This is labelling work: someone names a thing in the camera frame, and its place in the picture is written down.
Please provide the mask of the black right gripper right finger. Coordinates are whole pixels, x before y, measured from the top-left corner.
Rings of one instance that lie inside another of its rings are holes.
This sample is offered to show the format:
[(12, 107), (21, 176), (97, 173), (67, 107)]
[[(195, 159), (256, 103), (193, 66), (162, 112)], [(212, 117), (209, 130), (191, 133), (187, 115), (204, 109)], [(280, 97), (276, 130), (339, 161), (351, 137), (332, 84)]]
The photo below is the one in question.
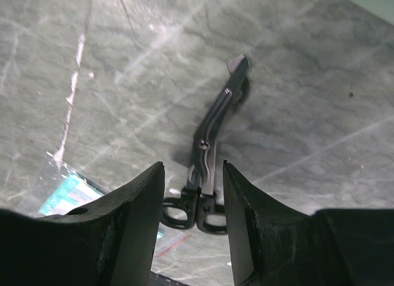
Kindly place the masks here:
[(392, 285), (393, 210), (294, 210), (223, 165), (235, 285)]

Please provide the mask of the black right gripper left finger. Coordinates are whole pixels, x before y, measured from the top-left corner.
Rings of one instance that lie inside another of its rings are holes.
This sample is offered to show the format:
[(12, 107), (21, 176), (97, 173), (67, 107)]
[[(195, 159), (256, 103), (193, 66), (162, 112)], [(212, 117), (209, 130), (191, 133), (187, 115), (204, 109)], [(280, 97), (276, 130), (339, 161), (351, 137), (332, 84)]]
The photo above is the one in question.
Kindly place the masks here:
[(146, 285), (164, 195), (164, 165), (65, 215), (1, 210), (2, 285)]

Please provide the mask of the teal plaster packet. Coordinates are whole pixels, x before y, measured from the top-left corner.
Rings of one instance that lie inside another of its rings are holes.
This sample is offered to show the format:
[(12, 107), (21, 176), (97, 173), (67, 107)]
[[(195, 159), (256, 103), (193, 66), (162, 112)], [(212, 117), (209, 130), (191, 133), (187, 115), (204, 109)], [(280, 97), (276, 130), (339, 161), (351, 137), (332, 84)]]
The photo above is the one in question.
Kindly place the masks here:
[[(106, 189), (65, 162), (49, 158), (36, 182), (40, 194), (39, 215), (65, 215), (103, 197)], [(159, 225), (154, 257), (159, 258), (190, 238), (184, 232)]]

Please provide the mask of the small black scissors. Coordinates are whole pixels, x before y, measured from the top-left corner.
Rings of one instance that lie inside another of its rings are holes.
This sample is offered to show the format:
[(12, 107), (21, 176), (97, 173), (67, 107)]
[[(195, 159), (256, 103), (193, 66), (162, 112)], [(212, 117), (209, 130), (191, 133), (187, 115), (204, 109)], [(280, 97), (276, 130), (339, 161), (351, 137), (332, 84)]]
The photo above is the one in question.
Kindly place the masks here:
[(221, 127), (247, 99), (249, 68), (250, 63), (243, 54), (228, 60), (230, 77), (194, 133), (185, 187), (179, 198), (166, 197), (163, 200), (163, 225), (180, 230), (196, 226), (206, 234), (227, 234), (225, 224), (218, 226), (207, 220), (212, 215), (225, 216), (225, 207), (216, 202), (217, 138)]

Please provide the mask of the mint green medicine case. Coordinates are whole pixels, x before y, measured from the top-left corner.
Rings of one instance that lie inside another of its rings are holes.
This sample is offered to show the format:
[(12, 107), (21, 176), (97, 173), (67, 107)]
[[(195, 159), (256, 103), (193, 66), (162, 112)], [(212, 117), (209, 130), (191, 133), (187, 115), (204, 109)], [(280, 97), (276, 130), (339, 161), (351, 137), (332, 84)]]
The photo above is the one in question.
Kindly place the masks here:
[(361, 8), (393, 25), (393, 0), (350, 0)]

